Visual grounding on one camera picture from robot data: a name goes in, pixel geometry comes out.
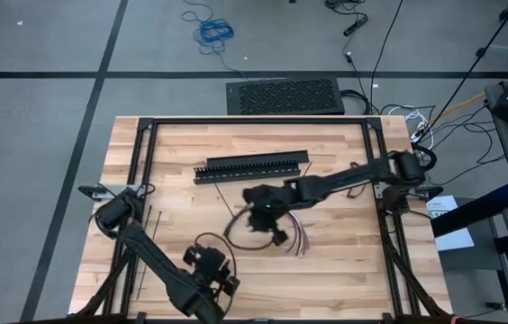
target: cable bundle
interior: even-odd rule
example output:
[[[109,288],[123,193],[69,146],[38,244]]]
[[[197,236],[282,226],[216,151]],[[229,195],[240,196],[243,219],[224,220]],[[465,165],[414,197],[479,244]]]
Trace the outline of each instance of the cable bundle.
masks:
[[[208,18],[200,19],[194,10],[184,11],[182,13],[182,20],[185,22],[199,22],[198,28],[194,31],[194,41],[200,44],[198,51],[202,55],[215,54],[220,59],[220,62],[225,68],[230,71],[240,74],[241,77],[249,80],[241,71],[229,67],[222,54],[226,51],[225,41],[234,37],[234,29],[230,26],[225,19],[213,19],[214,11],[208,4],[193,3],[188,0],[183,0],[188,5],[202,6],[210,12]]]
[[[448,122],[445,122],[443,124],[441,124],[441,126],[437,127],[435,130],[434,130],[434,135],[444,131],[444,130],[447,130],[449,128],[451,128],[450,132],[443,138],[441,139],[439,142],[436,143],[436,145],[434,145],[434,148],[433,149],[436,149],[440,144],[442,144],[444,142],[444,140],[446,140],[448,137],[450,137],[452,135],[452,133],[454,133],[455,130],[457,129],[460,129],[460,128],[464,128],[466,131],[470,131],[470,132],[473,132],[473,133],[483,133],[485,134],[487,137],[488,137],[488,149],[486,150],[486,152],[476,161],[476,164],[462,172],[460,172],[458,175],[455,175],[453,176],[452,178],[450,178],[450,180],[448,181],[444,181],[444,182],[441,182],[441,183],[435,183],[432,181],[430,175],[427,175],[428,177],[428,182],[431,184],[431,185],[447,185],[449,183],[451,183],[452,181],[458,179],[459,177],[463,176],[464,174],[476,169],[476,168],[479,168],[479,167],[482,167],[482,166],[485,166],[485,165],[488,165],[488,164],[491,164],[491,163],[494,163],[494,162],[498,162],[498,161],[501,161],[503,159],[505,159],[505,155],[502,154],[501,156],[499,157],[494,157],[494,158],[491,158],[491,159],[486,159],[486,156],[488,156],[490,154],[490,152],[492,151],[492,148],[493,148],[493,145],[494,145],[494,142],[493,142],[493,139],[492,139],[492,136],[490,135],[490,132],[492,131],[496,131],[496,128],[492,128],[492,129],[486,129],[483,125],[487,125],[487,124],[492,124],[493,121],[472,121],[471,120],[481,111],[483,111],[484,109],[486,109],[486,106],[483,105],[482,108],[478,109],[477,111],[475,111],[474,113],[469,113],[469,114],[466,114],[466,115],[462,115],[462,116],[459,116],[458,118],[452,120],[452,121],[448,121]],[[466,118],[463,122],[461,123],[455,123],[456,121],[462,119],[462,118]]]
[[[302,226],[302,223],[298,220],[298,218],[291,213],[290,211],[287,214],[288,218],[292,221],[292,225],[294,225],[294,241],[292,242],[292,245],[288,248],[286,253],[290,253],[290,251],[293,250],[293,248],[297,245],[295,256],[304,255],[306,251],[310,249],[310,241],[308,240],[308,235],[306,234],[306,231],[304,230],[304,226]]]

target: floor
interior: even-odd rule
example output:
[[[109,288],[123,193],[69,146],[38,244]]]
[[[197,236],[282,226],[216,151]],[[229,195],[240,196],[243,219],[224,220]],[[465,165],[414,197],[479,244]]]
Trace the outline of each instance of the floor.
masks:
[[[256,77],[330,72],[341,76],[340,88],[359,89],[341,55],[347,40],[342,31],[353,21],[327,10],[322,1],[206,3],[235,29],[223,54],[228,66],[262,71]],[[359,8],[370,20],[348,50],[363,76],[376,64],[397,5],[368,0]],[[404,1],[378,67],[395,73],[375,79],[374,104],[441,108],[507,5],[506,0]],[[35,319],[66,315],[92,209],[76,188],[99,179],[116,115],[226,114],[225,83],[240,77],[217,57],[198,53],[192,40],[196,23],[180,19],[189,9],[182,1],[166,0],[0,0],[0,322],[21,318],[30,291],[40,299],[26,305],[26,316],[34,309]],[[495,43],[508,45],[508,25]],[[507,72],[508,57],[487,54],[476,71]],[[501,76],[474,74],[453,103]],[[369,79],[361,81],[368,92]],[[444,120],[479,107],[473,104]],[[346,114],[363,110],[351,100],[345,108]],[[489,117],[481,112],[476,119]],[[473,166],[487,141],[484,134],[455,132],[437,148],[440,161],[432,178],[442,182]],[[494,138],[490,156],[500,152]],[[508,166],[501,161],[460,177],[445,191],[478,197],[507,182]],[[49,229],[58,227],[58,239],[50,242],[55,248],[49,243],[51,253],[42,254]],[[51,256],[49,271],[38,268],[41,254]],[[494,273],[446,276],[458,314],[486,311],[484,302],[502,300]],[[481,319],[508,321],[508,314]]]

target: black metal frame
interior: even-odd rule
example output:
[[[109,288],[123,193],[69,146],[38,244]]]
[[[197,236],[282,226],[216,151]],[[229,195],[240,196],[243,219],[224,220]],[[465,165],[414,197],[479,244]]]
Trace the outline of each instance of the black metal frame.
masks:
[[[147,184],[150,180],[150,172],[152,159],[154,155],[154,148],[156,146],[156,138],[158,136],[158,128],[160,124],[346,124],[346,125],[359,125],[362,128],[362,134],[364,136],[364,144],[365,150],[367,153],[367,161],[372,162],[374,160],[374,149],[372,147],[372,141],[370,138],[369,130],[372,129],[376,134],[376,142],[379,149],[379,154],[381,157],[387,154],[386,151],[386,143],[384,139],[384,134],[382,130],[382,122],[379,117],[361,117],[361,118],[340,118],[340,117],[332,117],[332,118],[304,118],[304,117],[273,117],[273,118],[264,118],[264,117],[253,117],[253,118],[241,118],[241,117],[229,117],[229,118],[140,118],[138,122],[138,129],[136,133],[136,139],[134,142],[134,148],[132,152],[132,161],[130,164],[130,170],[128,174],[128,183],[127,185],[133,185],[140,154],[141,154],[141,144],[142,138],[144,136],[145,131],[150,131],[149,137],[149,145],[146,152],[146,160],[144,163],[143,174],[142,174],[142,184]],[[380,227],[380,236],[382,240],[382,244],[392,244],[392,241],[389,239],[385,239],[385,236],[388,235],[388,227],[386,225],[386,210],[382,208],[382,200],[376,198],[376,193],[373,190],[373,195],[376,201],[376,214],[378,217],[378,224]],[[402,222],[400,221],[399,215],[393,215],[395,228],[396,228],[396,237],[398,243],[398,250],[400,251],[400,255],[405,262],[405,265],[410,269],[410,260],[408,257],[408,247],[406,246],[406,240],[404,236],[404,230],[402,226]],[[116,241],[113,258],[112,258],[112,267],[119,264],[120,257],[123,257],[124,245],[118,241]],[[384,255],[385,255],[385,263],[386,263],[386,276],[388,280],[388,286],[390,295],[392,298],[392,304],[395,316],[403,315],[403,308],[400,299],[399,287],[396,278],[395,272],[395,263],[388,255],[388,252],[383,247]],[[130,262],[127,267],[126,277],[124,280],[124,287],[122,292],[122,300],[120,304],[120,313],[124,316],[127,316],[128,309],[130,306],[130,298],[133,292],[133,285],[136,275],[136,266],[138,264],[138,258],[135,257],[133,262]],[[409,303],[411,305],[412,315],[420,315],[420,307],[418,301],[416,299],[415,293],[413,292],[413,288],[407,283],[406,285],[408,291]],[[115,285],[112,287],[108,295],[104,300],[103,307],[103,315],[110,315],[112,313],[113,308],[113,300],[115,295]],[[235,320],[235,319],[227,319],[224,322],[231,323],[242,323],[242,322],[250,322],[251,320]],[[273,319],[272,323],[299,323],[303,322],[305,324],[311,323],[322,323],[324,321],[328,321],[330,323],[379,323],[380,319],[345,319],[345,320],[314,320],[314,319],[295,319],[295,320],[285,320],[285,319]],[[176,322],[176,324],[185,324],[185,323],[196,323],[193,319],[146,319],[146,323],[172,323]]]

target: white cable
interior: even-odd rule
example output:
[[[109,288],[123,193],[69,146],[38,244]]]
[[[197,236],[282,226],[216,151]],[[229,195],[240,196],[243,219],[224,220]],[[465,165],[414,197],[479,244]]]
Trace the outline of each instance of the white cable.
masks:
[[[392,108],[390,110],[390,112],[388,112],[388,116],[390,116],[392,114],[393,111],[395,110],[398,110],[400,108],[414,108],[413,106],[411,105],[397,105],[396,107]],[[428,120],[426,119],[426,117],[424,117],[424,115],[418,110],[416,109],[415,111],[413,112],[410,112],[408,113],[407,115],[404,116],[404,118],[408,121],[408,120],[411,120],[411,119],[416,119],[416,118],[420,118],[422,120],[422,123],[424,125],[424,127],[426,127],[426,124],[428,124]],[[430,135],[431,135],[431,144],[430,146],[428,147],[428,149],[432,149],[432,147],[434,146],[434,133],[432,133],[432,130],[430,130]]]

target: blue cable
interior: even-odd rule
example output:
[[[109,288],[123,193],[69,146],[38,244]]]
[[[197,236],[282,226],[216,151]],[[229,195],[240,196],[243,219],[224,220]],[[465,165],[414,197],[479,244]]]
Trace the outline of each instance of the blue cable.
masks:
[[[220,58],[220,61],[225,68],[230,71],[239,73],[243,78],[249,80],[241,71],[228,67],[222,54],[226,51],[225,41],[234,37],[234,29],[230,26],[225,19],[213,19],[214,11],[208,4],[193,3],[188,0],[183,0],[188,5],[202,6],[210,12],[208,18],[202,20],[194,10],[188,10],[182,13],[182,20],[185,22],[198,22],[198,29],[194,31],[194,41],[200,44],[198,51],[202,55],[215,54]]]

